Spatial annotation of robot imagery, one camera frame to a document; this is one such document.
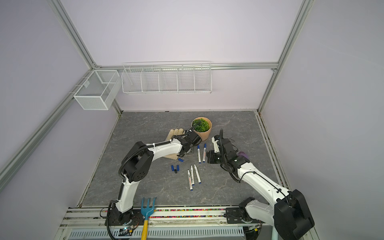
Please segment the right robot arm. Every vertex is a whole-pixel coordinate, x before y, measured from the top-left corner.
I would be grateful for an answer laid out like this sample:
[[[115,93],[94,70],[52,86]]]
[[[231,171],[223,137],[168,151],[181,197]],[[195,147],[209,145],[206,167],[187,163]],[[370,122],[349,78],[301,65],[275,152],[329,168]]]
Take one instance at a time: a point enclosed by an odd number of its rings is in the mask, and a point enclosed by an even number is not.
[[[219,164],[238,183],[245,182],[266,201],[263,204],[249,197],[237,208],[227,208],[225,217],[230,224],[260,221],[275,227],[284,240],[298,240],[315,225],[304,195],[275,183],[248,159],[247,155],[234,150],[223,133],[212,137],[214,149],[209,151],[209,164]]]

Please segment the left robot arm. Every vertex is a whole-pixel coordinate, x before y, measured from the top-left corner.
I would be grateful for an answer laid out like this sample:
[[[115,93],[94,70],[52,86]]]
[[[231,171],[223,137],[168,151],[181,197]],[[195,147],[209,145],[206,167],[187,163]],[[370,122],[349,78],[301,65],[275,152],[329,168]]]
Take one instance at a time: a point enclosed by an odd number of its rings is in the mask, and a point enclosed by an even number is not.
[[[121,226],[130,223],[133,218],[134,197],[137,188],[140,181],[149,173],[152,162],[168,155],[183,157],[192,147],[202,141],[194,129],[191,127],[184,134],[173,136],[161,143],[135,143],[122,160],[118,170],[122,184],[117,200],[111,201],[109,204],[106,226]]]

